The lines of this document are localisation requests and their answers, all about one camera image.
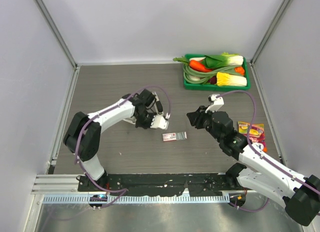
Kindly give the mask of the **green long beans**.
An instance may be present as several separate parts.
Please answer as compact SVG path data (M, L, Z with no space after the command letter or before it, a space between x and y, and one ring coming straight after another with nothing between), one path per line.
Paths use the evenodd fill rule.
M209 80L216 76L218 72L241 76L241 74L235 72L235 68L236 66L227 66L218 68L211 72L199 72L191 69L189 66L183 65L183 77L186 82L191 84L208 84Z

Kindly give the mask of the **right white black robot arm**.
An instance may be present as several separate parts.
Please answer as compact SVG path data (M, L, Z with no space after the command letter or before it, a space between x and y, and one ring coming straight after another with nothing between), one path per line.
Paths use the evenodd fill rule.
M233 121L223 111L209 111L200 106L187 113L191 126L205 129L221 150L237 160L228 171L226 185L258 192L284 208L291 219L309 226L320 214L320 180L315 175L300 174L272 158L234 129Z

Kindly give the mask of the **white green bok choy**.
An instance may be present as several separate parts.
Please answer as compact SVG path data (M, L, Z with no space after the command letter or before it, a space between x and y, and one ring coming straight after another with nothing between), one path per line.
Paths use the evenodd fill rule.
M238 54L222 53L221 55L206 55L203 63L206 68L221 68L227 66L241 66L244 57Z

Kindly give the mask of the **small orange carrot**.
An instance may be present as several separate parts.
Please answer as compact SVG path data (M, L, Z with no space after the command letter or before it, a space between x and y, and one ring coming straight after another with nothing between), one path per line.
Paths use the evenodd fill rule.
M234 71L238 74L240 74L241 76L244 76L245 75L245 69L242 67L242 66L239 66L239 67L235 67L234 68Z

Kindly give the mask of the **yellow napa cabbage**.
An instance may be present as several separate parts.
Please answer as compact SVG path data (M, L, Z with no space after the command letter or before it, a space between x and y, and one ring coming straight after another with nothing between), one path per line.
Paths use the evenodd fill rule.
M247 86L247 79L243 76L232 75L228 73L218 72L216 74L218 86Z

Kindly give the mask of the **aluminium front rail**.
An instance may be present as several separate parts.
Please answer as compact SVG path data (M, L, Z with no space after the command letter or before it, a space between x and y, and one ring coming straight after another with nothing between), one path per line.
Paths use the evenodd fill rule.
M294 187L300 187L300 183L296 183L285 176L269 178L250 169L242 170L238 176L227 176L231 177L240 186L259 193L271 190L271 192L281 192L287 195ZM33 194L94 191L98 191L98 188L85 175L38 175L31 190Z

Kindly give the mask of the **green plastic tray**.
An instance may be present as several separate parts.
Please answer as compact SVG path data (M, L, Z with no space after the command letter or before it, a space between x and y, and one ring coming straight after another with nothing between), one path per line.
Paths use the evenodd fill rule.
M189 66L190 60L196 60L199 61L201 64L204 65L204 58L206 55L203 54L186 54L183 57L176 57L173 60L182 63L183 65ZM212 77L208 84L191 84L185 81L183 78L183 84L186 89L189 90L201 90L201 91L222 91L222 92L228 92L233 90L248 90L251 88L251 81L250 76L247 70L247 61L244 57L243 64L241 65L245 69L245 75L244 77L247 79L247 86L245 87L239 87L239 86L218 86L217 85L217 76Z

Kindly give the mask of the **orange candy bag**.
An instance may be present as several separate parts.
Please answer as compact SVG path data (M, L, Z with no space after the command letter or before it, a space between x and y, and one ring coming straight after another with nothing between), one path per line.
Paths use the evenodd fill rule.
M248 122L238 121L238 131L243 134L247 135L249 125ZM267 152L267 145L266 145L266 137L265 137L265 125L264 124L253 124L250 131L249 131L249 139L254 144L257 144L258 147L263 151Z

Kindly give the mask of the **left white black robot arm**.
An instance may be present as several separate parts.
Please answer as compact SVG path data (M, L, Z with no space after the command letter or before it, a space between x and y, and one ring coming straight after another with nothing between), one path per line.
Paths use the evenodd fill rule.
M135 127L148 129L157 115L151 110L156 94L145 89L130 97L123 96L117 103L95 113L74 115L63 143L75 155L76 161L90 177L89 186L100 192L108 183L108 174L98 159L101 134L116 123L134 118Z

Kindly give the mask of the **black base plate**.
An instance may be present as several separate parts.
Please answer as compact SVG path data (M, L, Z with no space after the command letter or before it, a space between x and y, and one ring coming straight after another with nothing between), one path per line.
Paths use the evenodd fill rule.
M223 191L243 191L231 177L219 173L195 174L109 174L98 185L118 196L127 189L125 196L173 197L185 190L192 197L217 196Z

